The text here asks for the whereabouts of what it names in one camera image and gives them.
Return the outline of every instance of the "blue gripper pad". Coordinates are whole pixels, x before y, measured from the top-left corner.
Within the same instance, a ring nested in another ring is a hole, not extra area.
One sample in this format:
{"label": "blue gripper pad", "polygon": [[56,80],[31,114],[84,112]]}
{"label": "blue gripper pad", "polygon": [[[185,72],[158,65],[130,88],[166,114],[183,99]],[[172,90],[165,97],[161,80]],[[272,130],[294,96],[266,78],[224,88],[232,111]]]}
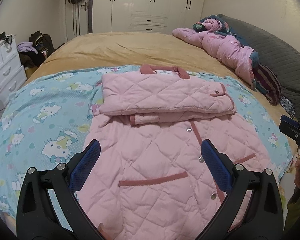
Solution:
{"label": "blue gripper pad", "polygon": [[100,157],[101,146],[95,141],[89,149],[85,149],[86,154],[79,161],[70,175],[69,189],[72,194],[82,189],[83,184],[87,180],[93,166]]}
{"label": "blue gripper pad", "polygon": [[201,155],[210,170],[213,179],[221,191],[229,194],[232,189],[231,174],[223,164],[219,157],[219,152],[210,142],[206,139],[201,143]]}
{"label": "blue gripper pad", "polygon": [[293,119],[287,117],[286,115],[281,116],[280,121],[281,122],[286,121],[287,123],[293,125],[294,127],[299,128],[299,123],[294,121]]}

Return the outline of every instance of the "drawer handle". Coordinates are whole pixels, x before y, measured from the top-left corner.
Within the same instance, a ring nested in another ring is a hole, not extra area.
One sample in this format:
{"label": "drawer handle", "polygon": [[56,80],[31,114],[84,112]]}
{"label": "drawer handle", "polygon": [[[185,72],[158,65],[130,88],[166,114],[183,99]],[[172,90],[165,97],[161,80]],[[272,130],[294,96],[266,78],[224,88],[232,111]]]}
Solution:
{"label": "drawer handle", "polygon": [[9,69],[6,72],[3,72],[2,74],[6,77],[10,74],[11,71],[11,67],[9,67]]}
{"label": "drawer handle", "polygon": [[16,87],[17,87],[17,82],[15,81],[13,86],[9,88],[9,91],[13,92],[16,89]]}

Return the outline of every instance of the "beige wall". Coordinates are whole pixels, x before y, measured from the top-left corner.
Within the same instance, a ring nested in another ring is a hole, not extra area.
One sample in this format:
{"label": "beige wall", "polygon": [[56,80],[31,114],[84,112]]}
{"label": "beige wall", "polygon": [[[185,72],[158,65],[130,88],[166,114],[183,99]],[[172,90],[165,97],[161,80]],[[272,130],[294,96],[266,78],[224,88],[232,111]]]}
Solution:
{"label": "beige wall", "polygon": [[300,52],[300,0],[204,0],[202,18],[217,13],[262,28]]}
{"label": "beige wall", "polygon": [[60,0],[3,0],[0,5],[0,33],[16,35],[16,42],[28,41],[36,31],[49,34],[55,48],[65,42]]}

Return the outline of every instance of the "silver bolt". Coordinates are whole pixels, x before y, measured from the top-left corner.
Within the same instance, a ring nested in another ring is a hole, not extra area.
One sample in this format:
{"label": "silver bolt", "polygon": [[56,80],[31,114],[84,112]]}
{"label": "silver bolt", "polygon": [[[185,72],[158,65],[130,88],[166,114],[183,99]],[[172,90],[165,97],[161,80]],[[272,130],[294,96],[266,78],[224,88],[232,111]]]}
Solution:
{"label": "silver bolt", "polygon": [[271,171],[271,169],[266,169],[266,174],[268,174],[268,175],[272,175],[272,171]]}
{"label": "silver bolt", "polygon": [[29,173],[29,174],[32,174],[32,173],[34,173],[34,171],[35,171],[35,168],[34,168],[34,167],[31,167],[31,168],[28,170],[28,173]]}
{"label": "silver bolt", "polygon": [[60,164],[58,164],[57,169],[63,170],[65,167],[66,167],[66,165],[64,163],[60,163]]}
{"label": "silver bolt", "polygon": [[238,170],[238,171],[243,171],[243,166],[241,164],[237,164],[235,166],[235,168]]}

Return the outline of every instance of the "striped pillow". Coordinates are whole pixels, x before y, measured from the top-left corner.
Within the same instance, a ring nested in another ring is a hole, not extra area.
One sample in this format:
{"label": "striped pillow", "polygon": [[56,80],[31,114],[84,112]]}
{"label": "striped pillow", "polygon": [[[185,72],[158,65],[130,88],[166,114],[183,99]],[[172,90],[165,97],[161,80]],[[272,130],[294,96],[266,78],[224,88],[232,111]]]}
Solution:
{"label": "striped pillow", "polygon": [[281,97],[281,86],[277,76],[266,66],[259,64],[252,69],[256,88],[268,99],[271,105],[277,105]]}

